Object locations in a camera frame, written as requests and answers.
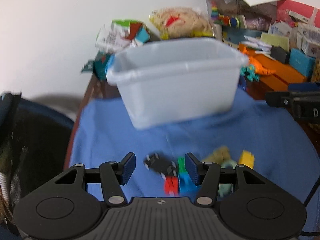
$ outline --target blue toy block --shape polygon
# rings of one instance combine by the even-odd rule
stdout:
[[[201,186],[196,186],[190,179],[187,172],[178,173],[180,193],[187,193],[198,190]]]

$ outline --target plastic bag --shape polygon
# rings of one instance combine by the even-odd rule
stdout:
[[[289,24],[291,28],[294,27],[294,21],[291,19],[290,15],[286,10],[277,11],[277,22],[285,22]]]
[[[160,31],[163,40],[181,37],[214,37],[209,20],[186,7],[154,11],[150,21]]]
[[[270,17],[256,13],[247,13],[245,15],[245,21],[248,29],[257,31],[267,31],[271,24]]]
[[[116,53],[128,46],[140,47],[150,38],[140,21],[113,20],[109,27],[103,26],[97,36],[96,47],[104,53]]]

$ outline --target yellow toy block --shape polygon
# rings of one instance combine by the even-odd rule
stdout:
[[[238,164],[244,164],[249,168],[253,169],[254,155],[252,155],[251,152],[243,150],[240,156],[240,159],[238,161]]]

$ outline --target snack bag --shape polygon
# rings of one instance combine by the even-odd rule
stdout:
[[[182,37],[214,37],[209,20],[191,8],[174,7],[154,11],[152,24],[163,40]]]
[[[103,26],[96,39],[96,47],[104,53],[116,53],[128,46],[142,46],[150,38],[143,22],[136,20],[113,20],[109,27]]]

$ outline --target black chair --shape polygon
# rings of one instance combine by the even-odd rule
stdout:
[[[0,239],[20,239],[12,220],[14,206],[63,171],[73,125],[67,116],[21,95],[0,96],[0,201],[8,210],[0,214],[5,217]]]

